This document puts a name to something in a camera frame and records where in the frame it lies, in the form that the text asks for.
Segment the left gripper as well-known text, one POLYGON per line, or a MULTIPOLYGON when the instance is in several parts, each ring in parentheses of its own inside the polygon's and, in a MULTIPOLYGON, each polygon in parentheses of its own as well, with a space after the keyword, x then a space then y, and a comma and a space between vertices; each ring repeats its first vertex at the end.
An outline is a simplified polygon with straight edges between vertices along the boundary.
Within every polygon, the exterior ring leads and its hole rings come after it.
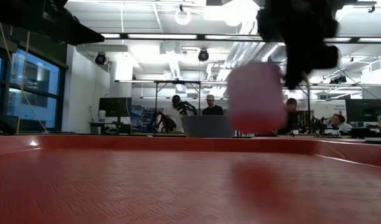
POLYGON ((103 42, 104 37, 83 25, 65 8, 67 0, 9 1, 9 23, 22 29, 50 37, 56 42, 71 45, 103 42), (66 19, 70 18, 68 34, 66 19))

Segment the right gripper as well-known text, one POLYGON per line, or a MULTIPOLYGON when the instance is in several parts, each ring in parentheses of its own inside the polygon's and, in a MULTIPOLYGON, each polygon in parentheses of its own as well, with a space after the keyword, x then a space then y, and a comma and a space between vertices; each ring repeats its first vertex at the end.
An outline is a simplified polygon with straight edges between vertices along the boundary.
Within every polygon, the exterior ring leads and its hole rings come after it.
POLYGON ((284 81, 289 90, 308 84, 311 70, 337 66, 339 50, 325 40, 337 35, 336 12, 344 6, 341 0, 269 0, 258 11, 262 39, 285 44, 284 81))

